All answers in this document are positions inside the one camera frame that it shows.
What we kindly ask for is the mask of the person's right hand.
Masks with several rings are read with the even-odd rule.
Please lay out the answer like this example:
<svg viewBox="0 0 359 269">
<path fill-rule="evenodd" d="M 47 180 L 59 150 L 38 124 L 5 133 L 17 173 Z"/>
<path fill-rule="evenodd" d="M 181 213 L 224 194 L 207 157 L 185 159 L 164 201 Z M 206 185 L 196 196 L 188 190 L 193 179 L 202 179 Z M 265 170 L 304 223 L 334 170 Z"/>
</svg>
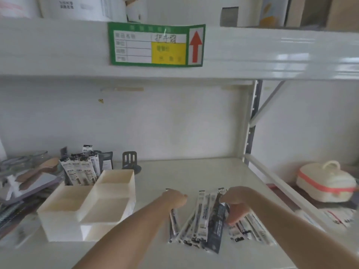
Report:
<svg viewBox="0 0 359 269">
<path fill-rule="evenodd" d="M 245 216 L 250 212 L 248 206 L 250 195 L 253 190 L 245 186 L 231 187 L 224 195 L 222 195 L 220 202 L 230 205 L 245 205 Z"/>
</svg>

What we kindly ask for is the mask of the bunch of upright refill packets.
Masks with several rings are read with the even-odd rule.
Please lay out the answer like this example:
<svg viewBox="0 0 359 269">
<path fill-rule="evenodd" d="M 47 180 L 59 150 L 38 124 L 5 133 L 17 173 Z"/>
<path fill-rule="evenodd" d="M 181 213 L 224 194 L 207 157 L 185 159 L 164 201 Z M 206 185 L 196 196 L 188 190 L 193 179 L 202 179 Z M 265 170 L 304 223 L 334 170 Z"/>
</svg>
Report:
<svg viewBox="0 0 359 269">
<path fill-rule="evenodd" d="M 67 186 L 93 186 L 102 173 L 105 154 L 84 145 L 81 153 L 69 154 L 67 147 L 60 149 L 60 160 Z"/>
</svg>

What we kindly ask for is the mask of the wooden spoon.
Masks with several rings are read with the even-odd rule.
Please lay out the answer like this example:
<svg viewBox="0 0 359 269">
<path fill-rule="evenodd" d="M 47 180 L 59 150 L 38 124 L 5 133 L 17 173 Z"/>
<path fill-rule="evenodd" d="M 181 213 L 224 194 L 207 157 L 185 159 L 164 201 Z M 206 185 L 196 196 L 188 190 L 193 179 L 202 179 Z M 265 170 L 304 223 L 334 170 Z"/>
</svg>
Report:
<svg viewBox="0 0 359 269">
<path fill-rule="evenodd" d="M 30 169 L 29 171 L 18 176 L 15 181 L 20 183 L 21 189 L 28 189 L 38 180 L 42 173 L 55 172 L 57 170 L 58 163 L 59 158 L 57 157 L 48 159 L 47 161 L 41 163 L 38 167 Z"/>
</svg>

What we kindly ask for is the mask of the large white cardboard box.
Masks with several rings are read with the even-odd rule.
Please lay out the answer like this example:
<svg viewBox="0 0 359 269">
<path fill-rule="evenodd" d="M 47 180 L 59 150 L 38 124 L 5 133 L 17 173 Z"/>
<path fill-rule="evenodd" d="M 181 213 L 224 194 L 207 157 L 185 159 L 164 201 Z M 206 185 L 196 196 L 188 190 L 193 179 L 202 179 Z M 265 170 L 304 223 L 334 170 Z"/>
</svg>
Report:
<svg viewBox="0 0 359 269">
<path fill-rule="evenodd" d="M 127 22 L 124 0 L 38 0 L 44 18 Z"/>
</svg>

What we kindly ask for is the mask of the white slim refill packet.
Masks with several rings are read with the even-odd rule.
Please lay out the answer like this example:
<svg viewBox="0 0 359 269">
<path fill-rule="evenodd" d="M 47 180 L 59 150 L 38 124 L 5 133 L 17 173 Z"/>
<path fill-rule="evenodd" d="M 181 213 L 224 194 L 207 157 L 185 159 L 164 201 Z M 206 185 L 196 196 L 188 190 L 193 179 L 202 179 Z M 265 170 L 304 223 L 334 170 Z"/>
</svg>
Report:
<svg viewBox="0 0 359 269">
<path fill-rule="evenodd" d="M 178 212 L 177 212 L 178 208 L 180 207 L 181 206 L 177 206 L 171 209 L 171 211 L 169 212 L 169 221 L 170 221 L 169 240 L 168 240 L 169 243 L 173 243 L 176 240 L 181 230 L 181 226 L 178 220 Z"/>
</svg>

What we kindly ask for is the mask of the small white cardboard box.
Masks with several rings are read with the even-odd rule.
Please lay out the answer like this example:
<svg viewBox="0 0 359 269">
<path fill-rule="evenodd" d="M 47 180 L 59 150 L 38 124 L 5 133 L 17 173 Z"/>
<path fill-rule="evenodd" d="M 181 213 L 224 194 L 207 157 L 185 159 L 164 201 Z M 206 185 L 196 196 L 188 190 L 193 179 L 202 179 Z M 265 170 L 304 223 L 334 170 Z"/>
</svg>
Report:
<svg viewBox="0 0 359 269">
<path fill-rule="evenodd" d="M 128 22 L 147 23 L 147 0 L 125 0 L 125 5 Z"/>
</svg>

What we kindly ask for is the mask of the white divided organizer box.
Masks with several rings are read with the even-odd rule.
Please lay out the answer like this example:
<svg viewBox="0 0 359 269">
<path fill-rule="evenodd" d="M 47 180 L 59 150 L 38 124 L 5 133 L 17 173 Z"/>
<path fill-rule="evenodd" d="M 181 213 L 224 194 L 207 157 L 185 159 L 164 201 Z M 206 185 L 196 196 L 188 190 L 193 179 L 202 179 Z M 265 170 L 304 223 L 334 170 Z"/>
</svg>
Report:
<svg viewBox="0 0 359 269">
<path fill-rule="evenodd" d="M 48 242 L 97 242 L 135 204 L 134 170 L 105 170 L 92 186 L 61 183 L 37 213 Z"/>
</svg>

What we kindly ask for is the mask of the stack of printed booklets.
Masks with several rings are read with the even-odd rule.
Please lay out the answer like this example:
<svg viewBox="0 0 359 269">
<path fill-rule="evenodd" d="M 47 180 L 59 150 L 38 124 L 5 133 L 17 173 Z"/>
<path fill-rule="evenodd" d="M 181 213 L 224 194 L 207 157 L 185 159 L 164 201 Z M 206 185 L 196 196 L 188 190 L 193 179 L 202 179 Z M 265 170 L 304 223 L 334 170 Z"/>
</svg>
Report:
<svg viewBox="0 0 359 269">
<path fill-rule="evenodd" d="M 37 209 L 52 192 L 45 189 L 12 205 L 0 204 L 0 248 L 17 249 L 40 228 Z"/>
</svg>

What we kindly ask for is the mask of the white pot with pink band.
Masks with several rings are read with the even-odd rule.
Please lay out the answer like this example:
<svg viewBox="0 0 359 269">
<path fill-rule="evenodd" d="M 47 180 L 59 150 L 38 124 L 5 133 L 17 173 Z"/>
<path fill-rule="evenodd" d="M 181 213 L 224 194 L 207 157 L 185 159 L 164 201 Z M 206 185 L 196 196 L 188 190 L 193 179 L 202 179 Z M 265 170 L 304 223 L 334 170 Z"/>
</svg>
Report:
<svg viewBox="0 0 359 269">
<path fill-rule="evenodd" d="M 298 170 L 296 185 L 323 203 L 347 202 L 357 190 L 356 179 L 334 160 L 303 165 Z"/>
</svg>

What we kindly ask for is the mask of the clear glass bowl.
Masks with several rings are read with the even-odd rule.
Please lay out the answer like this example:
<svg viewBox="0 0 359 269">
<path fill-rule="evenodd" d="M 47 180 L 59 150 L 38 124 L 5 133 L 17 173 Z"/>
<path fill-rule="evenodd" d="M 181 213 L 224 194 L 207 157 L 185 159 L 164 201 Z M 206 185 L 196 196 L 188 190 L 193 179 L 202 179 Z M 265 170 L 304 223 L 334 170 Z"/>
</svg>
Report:
<svg viewBox="0 0 359 269">
<path fill-rule="evenodd" d="M 41 150 L 28 155 L 3 160 L 0 162 L 0 178 L 37 167 L 50 158 L 51 156 L 48 151 Z"/>
</svg>

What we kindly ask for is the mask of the white metal shelf beam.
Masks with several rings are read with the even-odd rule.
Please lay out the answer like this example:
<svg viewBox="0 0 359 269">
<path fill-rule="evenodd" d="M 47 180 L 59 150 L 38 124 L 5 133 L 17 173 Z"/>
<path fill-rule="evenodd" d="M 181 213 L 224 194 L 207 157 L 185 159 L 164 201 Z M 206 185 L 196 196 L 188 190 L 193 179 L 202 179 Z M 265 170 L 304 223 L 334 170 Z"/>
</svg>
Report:
<svg viewBox="0 0 359 269">
<path fill-rule="evenodd" d="M 207 27 L 196 68 L 110 65 L 107 23 L 0 19 L 0 77 L 359 80 L 359 33 Z"/>
</svg>

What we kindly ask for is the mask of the grey square box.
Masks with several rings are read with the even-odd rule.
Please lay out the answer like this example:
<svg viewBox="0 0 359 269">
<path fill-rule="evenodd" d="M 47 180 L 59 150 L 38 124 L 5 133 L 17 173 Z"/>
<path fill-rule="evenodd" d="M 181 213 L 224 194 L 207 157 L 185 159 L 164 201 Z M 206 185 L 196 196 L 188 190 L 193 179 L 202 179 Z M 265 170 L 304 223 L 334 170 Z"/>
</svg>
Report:
<svg viewBox="0 0 359 269">
<path fill-rule="evenodd" d="M 220 27 L 237 27 L 239 7 L 223 7 L 220 14 Z"/>
</svg>

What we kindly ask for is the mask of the white and yellow carton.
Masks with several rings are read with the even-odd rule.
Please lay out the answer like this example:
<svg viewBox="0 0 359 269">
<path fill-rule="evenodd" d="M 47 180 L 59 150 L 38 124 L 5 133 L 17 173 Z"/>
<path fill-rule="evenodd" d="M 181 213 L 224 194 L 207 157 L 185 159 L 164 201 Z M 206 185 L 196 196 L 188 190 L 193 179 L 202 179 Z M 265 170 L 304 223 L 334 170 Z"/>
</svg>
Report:
<svg viewBox="0 0 359 269">
<path fill-rule="evenodd" d="M 259 27 L 284 27 L 289 0 L 262 0 Z"/>
</svg>

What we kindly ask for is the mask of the black hanging packet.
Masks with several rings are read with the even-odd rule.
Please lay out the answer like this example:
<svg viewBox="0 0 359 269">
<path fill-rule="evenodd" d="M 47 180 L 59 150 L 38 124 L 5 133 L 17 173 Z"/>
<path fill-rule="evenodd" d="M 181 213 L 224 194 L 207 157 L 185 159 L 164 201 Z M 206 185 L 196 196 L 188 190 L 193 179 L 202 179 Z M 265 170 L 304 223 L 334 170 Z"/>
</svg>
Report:
<svg viewBox="0 0 359 269">
<path fill-rule="evenodd" d="M 103 152 L 102 170 L 113 170 L 113 152 Z"/>
</svg>

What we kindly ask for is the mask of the person's left forearm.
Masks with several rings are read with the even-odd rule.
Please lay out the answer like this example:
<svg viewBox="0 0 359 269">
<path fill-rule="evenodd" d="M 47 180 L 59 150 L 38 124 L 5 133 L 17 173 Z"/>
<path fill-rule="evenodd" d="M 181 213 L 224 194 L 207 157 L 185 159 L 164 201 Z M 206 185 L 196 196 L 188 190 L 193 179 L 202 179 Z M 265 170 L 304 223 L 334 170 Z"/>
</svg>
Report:
<svg viewBox="0 0 359 269">
<path fill-rule="evenodd" d="M 134 269 L 169 217 L 164 195 L 112 228 L 72 269 Z"/>
</svg>

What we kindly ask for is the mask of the green shelf label card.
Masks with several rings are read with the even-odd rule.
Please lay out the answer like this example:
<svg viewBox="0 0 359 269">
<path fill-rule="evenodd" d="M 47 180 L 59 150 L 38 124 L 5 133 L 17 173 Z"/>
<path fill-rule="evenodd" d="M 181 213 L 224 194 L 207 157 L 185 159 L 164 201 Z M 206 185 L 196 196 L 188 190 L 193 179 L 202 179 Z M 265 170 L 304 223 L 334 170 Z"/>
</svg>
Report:
<svg viewBox="0 0 359 269">
<path fill-rule="evenodd" d="M 202 67 L 206 25 L 167 26 L 108 22 L 115 66 Z"/>
</svg>

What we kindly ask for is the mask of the pile of white refill packets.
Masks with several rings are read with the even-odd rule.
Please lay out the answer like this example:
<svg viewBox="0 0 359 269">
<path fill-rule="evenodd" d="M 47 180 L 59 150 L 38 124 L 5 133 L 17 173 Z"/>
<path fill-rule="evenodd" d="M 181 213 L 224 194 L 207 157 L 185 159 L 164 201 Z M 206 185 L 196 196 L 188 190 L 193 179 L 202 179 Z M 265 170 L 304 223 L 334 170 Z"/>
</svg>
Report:
<svg viewBox="0 0 359 269">
<path fill-rule="evenodd" d="M 181 224 L 178 210 L 169 213 L 168 243 L 185 244 L 190 247 L 219 253 L 224 232 L 228 231 L 232 242 L 251 240 L 267 246 L 277 245 L 258 216 L 250 211 L 234 225 L 227 225 L 230 206 L 221 203 L 226 188 L 213 191 L 199 190 L 195 208 L 187 220 Z"/>
</svg>

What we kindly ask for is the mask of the grey diagonal shelf brace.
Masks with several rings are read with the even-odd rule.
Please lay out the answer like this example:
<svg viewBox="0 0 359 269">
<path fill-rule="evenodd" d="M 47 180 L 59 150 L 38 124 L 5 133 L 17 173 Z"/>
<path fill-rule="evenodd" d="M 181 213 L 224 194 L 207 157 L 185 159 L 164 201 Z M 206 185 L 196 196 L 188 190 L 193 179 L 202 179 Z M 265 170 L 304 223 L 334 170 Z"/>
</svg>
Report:
<svg viewBox="0 0 359 269">
<path fill-rule="evenodd" d="M 269 95 L 266 101 L 262 104 L 259 108 L 257 113 L 254 115 L 253 118 L 250 119 L 249 127 L 252 128 L 256 126 L 258 121 L 264 116 L 264 114 L 269 110 L 269 108 L 274 104 L 274 102 L 278 99 L 280 94 L 286 89 L 288 86 L 288 81 L 281 81 L 273 92 Z"/>
</svg>

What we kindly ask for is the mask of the brown cardboard box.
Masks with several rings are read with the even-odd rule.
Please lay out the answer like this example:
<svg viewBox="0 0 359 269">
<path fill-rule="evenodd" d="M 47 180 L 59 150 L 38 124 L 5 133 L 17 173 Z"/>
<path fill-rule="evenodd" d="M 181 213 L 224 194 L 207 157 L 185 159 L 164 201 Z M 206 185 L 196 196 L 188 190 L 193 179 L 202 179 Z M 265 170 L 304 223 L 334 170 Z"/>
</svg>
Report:
<svg viewBox="0 0 359 269">
<path fill-rule="evenodd" d="M 324 28 L 332 0 L 289 0 L 285 19 L 288 28 Z"/>
<path fill-rule="evenodd" d="M 359 0 L 332 0 L 325 29 L 359 33 Z"/>
</svg>

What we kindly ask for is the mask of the person's left hand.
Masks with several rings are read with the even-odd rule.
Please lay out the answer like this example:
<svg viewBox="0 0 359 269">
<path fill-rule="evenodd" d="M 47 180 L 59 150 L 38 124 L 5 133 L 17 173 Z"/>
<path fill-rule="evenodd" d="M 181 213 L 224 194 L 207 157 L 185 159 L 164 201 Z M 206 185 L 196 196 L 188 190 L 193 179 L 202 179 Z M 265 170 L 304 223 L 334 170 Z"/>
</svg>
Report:
<svg viewBox="0 0 359 269">
<path fill-rule="evenodd" d="M 161 202 L 164 204 L 167 211 L 176 207 L 176 194 L 181 193 L 178 190 L 174 189 L 167 189 L 162 195 L 160 196 Z"/>
</svg>

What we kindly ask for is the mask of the white paper with red print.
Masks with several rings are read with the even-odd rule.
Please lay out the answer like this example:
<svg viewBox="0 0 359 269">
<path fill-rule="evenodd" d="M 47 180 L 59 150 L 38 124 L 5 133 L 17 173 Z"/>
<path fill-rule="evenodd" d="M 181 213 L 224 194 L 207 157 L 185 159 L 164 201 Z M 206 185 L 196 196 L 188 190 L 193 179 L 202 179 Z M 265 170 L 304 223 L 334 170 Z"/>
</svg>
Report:
<svg viewBox="0 0 359 269">
<path fill-rule="evenodd" d="M 354 209 L 343 207 L 319 208 L 319 211 L 325 217 L 329 218 L 334 223 L 334 225 L 341 230 L 351 226 L 351 223 L 353 222 L 353 216 L 356 212 Z M 316 221 L 314 221 L 310 216 L 308 216 L 307 213 L 303 212 L 302 210 L 295 211 L 295 214 L 313 226 L 324 230 Z"/>
</svg>

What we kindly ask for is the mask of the dark blue refill packet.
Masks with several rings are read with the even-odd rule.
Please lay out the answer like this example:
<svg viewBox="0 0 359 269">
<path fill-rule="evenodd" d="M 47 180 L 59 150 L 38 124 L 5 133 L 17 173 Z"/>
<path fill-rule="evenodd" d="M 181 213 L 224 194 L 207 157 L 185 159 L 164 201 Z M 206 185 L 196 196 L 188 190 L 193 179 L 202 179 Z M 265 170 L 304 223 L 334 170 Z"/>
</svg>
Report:
<svg viewBox="0 0 359 269">
<path fill-rule="evenodd" d="M 204 249 L 218 254 L 222 242 L 223 228 L 225 225 L 226 205 L 221 203 L 222 194 L 219 193 L 214 203 L 214 207 L 208 224 L 208 238 L 204 243 Z"/>
</svg>

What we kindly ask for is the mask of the grey flat tray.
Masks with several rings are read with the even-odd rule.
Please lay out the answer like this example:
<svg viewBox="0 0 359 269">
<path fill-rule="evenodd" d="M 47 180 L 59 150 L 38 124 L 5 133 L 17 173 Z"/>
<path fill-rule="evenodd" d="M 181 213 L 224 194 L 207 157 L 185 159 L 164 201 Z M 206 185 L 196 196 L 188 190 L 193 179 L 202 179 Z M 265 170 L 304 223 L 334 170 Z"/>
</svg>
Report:
<svg viewBox="0 0 359 269">
<path fill-rule="evenodd" d="M 14 175 L 9 175 L 6 177 L 7 184 L 3 188 L 0 188 L 0 203 L 10 205 L 19 202 L 40 190 L 59 184 L 64 178 L 65 174 L 63 171 L 56 175 L 42 173 L 28 189 L 20 190 L 21 183 L 15 181 L 16 177 Z"/>
</svg>

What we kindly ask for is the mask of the white metal side rail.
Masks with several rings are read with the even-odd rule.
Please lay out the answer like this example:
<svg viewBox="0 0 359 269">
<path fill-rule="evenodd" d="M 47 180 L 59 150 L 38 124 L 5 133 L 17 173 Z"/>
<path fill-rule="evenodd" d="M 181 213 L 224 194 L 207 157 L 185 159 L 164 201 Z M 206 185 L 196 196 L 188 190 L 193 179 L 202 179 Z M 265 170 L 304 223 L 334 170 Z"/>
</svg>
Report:
<svg viewBox="0 0 359 269">
<path fill-rule="evenodd" d="M 260 163 L 251 154 L 243 154 L 243 157 L 252 163 L 261 173 L 267 176 L 288 198 L 298 205 L 309 217 L 319 224 L 328 235 L 338 240 L 359 255 L 359 207 L 354 213 L 353 222 L 345 231 L 340 231 L 335 227 L 332 220 L 326 219 L 325 216 L 311 203 L 304 199 L 299 193 L 293 190 L 285 181 L 279 178 L 275 173 L 270 171 Z"/>
</svg>

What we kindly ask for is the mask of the pale pink bag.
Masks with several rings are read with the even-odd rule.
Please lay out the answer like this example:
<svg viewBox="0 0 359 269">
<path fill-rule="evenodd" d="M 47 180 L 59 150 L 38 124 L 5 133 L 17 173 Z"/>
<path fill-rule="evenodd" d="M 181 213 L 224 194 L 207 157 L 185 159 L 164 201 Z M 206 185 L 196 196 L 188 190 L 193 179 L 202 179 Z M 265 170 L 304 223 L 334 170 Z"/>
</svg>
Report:
<svg viewBox="0 0 359 269">
<path fill-rule="evenodd" d="M 42 18 L 38 0 L 0 0 L 0 18 Z"/>
</svg>

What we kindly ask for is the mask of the person's right forearm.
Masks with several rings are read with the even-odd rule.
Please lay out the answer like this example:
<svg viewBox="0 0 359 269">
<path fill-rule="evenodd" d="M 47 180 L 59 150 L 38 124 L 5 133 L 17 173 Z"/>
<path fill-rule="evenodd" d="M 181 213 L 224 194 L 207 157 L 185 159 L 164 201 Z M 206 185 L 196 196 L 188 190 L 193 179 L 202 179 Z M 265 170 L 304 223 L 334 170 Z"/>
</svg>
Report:
<svg viewBox="0 0 359 269">
<path fill-rule="evenodd" d="M 359 257 L 315 226 L 248 189 L 245 202 L 298 269 L 359 269 Z"/>
</svg>

